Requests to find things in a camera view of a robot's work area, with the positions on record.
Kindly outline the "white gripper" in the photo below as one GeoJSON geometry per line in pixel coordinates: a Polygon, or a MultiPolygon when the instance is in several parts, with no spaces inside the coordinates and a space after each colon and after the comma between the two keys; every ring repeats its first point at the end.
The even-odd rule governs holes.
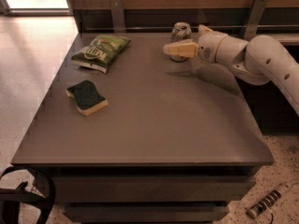
{"type": "Polygon", "coordinates": [[[194,42],[170,43],[163,47],[165,54],[171,57],[194,58],[198,54],[201,60],[208,63],[216,62],[216,54],[221,41],[227,36],[225,33],[215,32],[207,26],[198,26],[198,45],[194,42]]]}

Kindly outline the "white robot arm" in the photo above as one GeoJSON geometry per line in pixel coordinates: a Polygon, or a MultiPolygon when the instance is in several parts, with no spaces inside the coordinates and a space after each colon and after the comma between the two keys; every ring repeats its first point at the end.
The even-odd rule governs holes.
{"type": "Polygon", "coordinates": [[[247,41],[205,25],[198,34],[197,42],[189,38],[164,45],[164,53],[221,64],[251,85],[272,81],[299,115],[299,63],[274,37],[258,35],[247,41]]]}

